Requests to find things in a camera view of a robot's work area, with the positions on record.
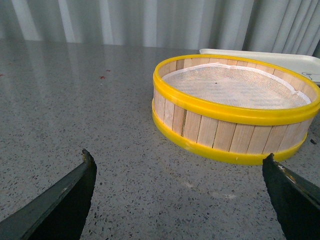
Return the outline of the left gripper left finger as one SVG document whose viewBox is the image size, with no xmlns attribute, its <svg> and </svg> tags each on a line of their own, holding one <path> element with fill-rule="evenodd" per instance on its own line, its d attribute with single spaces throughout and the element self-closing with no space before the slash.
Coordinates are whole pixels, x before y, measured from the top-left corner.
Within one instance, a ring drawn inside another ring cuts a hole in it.
<svg viewBox="0 0 320 240">
<path fill-rule="evenodd" d="M 91 208 L 97 165 L 86 150 L 83 162 L 0 223 L 2 240 L 78 240 Z"/>
</svg>

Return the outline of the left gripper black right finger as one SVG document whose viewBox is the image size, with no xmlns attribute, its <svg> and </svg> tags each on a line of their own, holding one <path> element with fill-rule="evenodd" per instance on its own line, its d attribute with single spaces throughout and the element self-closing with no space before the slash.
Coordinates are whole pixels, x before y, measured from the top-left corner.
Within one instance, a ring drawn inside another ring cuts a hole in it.
<svg viewBox="0 0 320 240">
<path fill-rule="evenodd" d="M 274 160 L 262 161 L 262 175 L 287 240 L 320 238 L 320 188 Z"/>
</svg>

